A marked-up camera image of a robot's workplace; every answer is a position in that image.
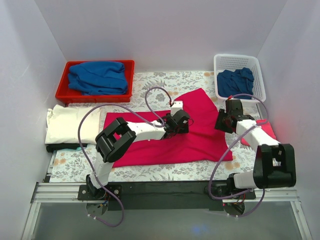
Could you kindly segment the crimson red t shirt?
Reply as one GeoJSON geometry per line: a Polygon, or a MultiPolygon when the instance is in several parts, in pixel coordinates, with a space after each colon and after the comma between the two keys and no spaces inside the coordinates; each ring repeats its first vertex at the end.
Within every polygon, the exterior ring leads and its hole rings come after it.
{"type": "Polygon", "coordinates": [[[134,142],[114,167],[217,162],[227,150],[225,133],[215,129],[218,110],[202,88],[177,98],[190,115],[189,132],[168,139],[134,142]]]}

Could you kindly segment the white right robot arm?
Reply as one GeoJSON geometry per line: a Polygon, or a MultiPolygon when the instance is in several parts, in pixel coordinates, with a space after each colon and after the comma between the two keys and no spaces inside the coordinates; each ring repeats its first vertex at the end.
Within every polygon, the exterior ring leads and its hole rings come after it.
{"type": "Polygon", "coordinates": [[[254,189],[290,188],[297,182],[295,150],[291,144],[280,143],[269,136],[255,119],[244,114],[238,95],[225,101],[225,109],[218,111],[215,129],[236,133],[237,140],[245,139],[255,151],[252,171],[233,173],[226,180],[226,195],[220,199],[237,199],[254,189]]]}

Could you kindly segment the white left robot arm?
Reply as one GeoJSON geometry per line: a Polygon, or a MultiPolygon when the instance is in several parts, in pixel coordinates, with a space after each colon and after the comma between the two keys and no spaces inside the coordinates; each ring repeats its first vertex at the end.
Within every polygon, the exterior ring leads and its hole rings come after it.
{"type": "Polygon", "coordinates": [[[133,143],[187,134],[190,119],[190,115],[183,109],[154,121],[144,119],[143,122],[130,122],[117,117],[95,139],[97,157],[94,170],[86,177],[89,194],[95,200],[106,196],[106,186],[114,163],[125,155],[133,143]]]}

